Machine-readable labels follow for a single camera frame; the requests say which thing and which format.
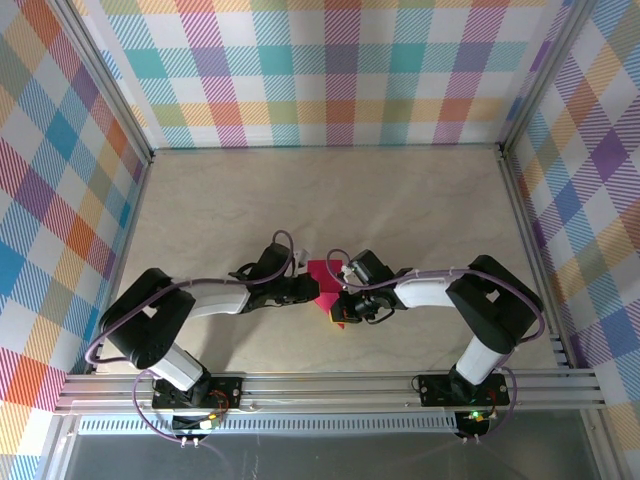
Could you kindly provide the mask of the aluminium frame post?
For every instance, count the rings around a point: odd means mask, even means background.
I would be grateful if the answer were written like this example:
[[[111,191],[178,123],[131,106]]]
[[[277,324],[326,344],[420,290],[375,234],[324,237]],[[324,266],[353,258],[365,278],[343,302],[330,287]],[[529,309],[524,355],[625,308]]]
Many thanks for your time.
[[[46,2],[60,21],[65,33],[70,37],[72,45],[78,52],[96,86],[104,95],[115,118],[121,124],[127,139],[136,152],[145,160],[145,163],[147,165],[152,164],[153,148],[146,139],[87,26],[75,8],[73,0],[46,0]]]
[[[598,0],[572,0],[561,10],[565,15],[558,17],[549,30],[550,40],[545,40],[533,63],[536,70],[525,82],[525,92],[514,103],[514,113],[504,127],[499,151],[506,158],[512,152],[531,123],[544,95],[564,64],[571,47],[593,12]]]

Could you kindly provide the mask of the pink square paper sheet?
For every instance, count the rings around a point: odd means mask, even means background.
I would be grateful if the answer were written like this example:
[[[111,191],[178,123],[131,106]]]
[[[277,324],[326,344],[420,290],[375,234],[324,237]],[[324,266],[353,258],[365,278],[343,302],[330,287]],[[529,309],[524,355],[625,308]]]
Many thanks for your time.
[[[307,272],[319,285],[320,294],[315,299],[315,303],[327,315],[330,314],[331,307],[342,291],[342,286],[335,281],[331,273],[340,273],[342,265],[341,260],[331,260],[329,265],[326,265],[324,260],[310,260],[307,263]]]

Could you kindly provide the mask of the aluminium side rail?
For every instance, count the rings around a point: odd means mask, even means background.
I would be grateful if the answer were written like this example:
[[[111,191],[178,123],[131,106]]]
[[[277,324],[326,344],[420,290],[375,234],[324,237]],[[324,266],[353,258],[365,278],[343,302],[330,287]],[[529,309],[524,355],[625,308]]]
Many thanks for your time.
[[[124,275],[128,254],[133,241],[135,228],[138,222],[155,159],[156,151],[151,151],[150,158],[146,161],[141,171],[139,186],[134,190],[135,195],[132,197],[130,213],[125,223],[124,233],[121,236],[121,241],[118,244],[119,250],[114,261],[114,267],[112,271],[113,275],[111,280],[109,281],[108,289],[106,290],[105,298],[101,305],[100,314],[103,314],[117,298],[119,287]]]
[[[568,341],[567,332],[560,316],[559,304],[551,289],[551,283],[544,268],[543,259],[536,243],[524,198],[517,185],[513,167],[502,152],[500,145],[496,146],[495,153],[499,171],[514,212],[527,262],[533,276],[535,288],[544,303],[546,331],[551,339],[554,351],[559,355],[557,363],[560,367],[576,368],[576,358],[572,351],[571,344]]]

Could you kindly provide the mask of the long aluminium base rail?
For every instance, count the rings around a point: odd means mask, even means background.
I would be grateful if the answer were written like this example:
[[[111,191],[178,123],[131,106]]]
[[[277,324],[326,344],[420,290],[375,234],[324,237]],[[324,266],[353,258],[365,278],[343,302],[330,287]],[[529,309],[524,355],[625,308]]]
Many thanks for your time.
[[[418,412],[415,372],[245,373],[239,407],[232,414],[329,414]],[[507,406],[432,407],[470,411],[514,406],[521,410],[601,409],[604,395],[589,369],[517,370],[506,375]],[[154,409],[153,381],[133,374],[71,375],[57,414],[125,414],[137,410],[194,415],[196,409]]]

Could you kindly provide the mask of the black connector box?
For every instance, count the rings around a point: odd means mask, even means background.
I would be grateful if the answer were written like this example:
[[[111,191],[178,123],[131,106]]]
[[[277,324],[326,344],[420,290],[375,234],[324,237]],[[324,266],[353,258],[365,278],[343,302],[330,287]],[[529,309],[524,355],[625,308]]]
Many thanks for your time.
[[[456,428],[455,435],[462,440],[475,439],[487,434],[491,429],[492,423],[491,411],[467,411],[456,412]]]
[[[200,417],[174,416],[171,420],[171,431],[176,437],[204,440],[222,420],[221,414],[209,413]]]

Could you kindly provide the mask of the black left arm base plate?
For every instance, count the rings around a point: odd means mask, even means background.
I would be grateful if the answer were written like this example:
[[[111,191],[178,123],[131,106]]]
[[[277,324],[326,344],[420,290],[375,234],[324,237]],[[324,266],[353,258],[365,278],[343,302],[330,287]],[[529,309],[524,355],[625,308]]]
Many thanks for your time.
[[[167,380],[153,382],[154,409],[235,409],[239,407],[243,379],[205,373],[190,389],[180,390]]]

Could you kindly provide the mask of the grey metal panel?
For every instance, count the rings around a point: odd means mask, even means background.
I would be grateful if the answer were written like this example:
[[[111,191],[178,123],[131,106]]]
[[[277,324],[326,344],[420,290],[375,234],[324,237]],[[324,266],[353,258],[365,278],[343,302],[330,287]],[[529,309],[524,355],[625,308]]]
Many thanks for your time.
[[[156,436],[79,435],[47,480],[604,480],[578,436],[223,435],[180,448]]]

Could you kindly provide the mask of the thin aluminium wall rail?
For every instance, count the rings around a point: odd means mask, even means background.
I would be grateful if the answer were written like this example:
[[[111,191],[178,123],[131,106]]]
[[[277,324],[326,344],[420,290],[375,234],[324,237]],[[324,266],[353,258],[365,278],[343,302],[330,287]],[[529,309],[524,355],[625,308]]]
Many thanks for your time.
[[[479,149],[479,150],[495,150],[499,149],[502,146],[501,142],[471,142],[471,143],[417,143],[417,144],[382,144],[382,145],[374,145],[374,144],[356,144],[356,145],[284,145],[284,146],[273,146],[273,145],[259,145],[259,146],[249,146],[249,147],[193,147],[193,148],[156,148],[153,150],[154,155],[160,154],[197,154],[197,153],[205,153],[205,152],[244,152],[244,151],[252,151],[252,150],[266,150],[266,151],[296,151],[296,150],[349,150],[349,149],[410,149],[410,148],[418,148],[418,149],[426,149],[426,150],[437,150],[437,149]]]

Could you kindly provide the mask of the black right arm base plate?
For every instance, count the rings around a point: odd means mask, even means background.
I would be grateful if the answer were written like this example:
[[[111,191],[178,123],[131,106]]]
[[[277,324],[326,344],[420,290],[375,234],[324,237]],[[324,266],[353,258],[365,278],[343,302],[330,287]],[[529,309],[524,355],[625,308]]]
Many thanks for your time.
[[[493,407],[510,403],[502,374],[490,374],[480,385],[449,374],[417,375],[413,383],[423,407]]]

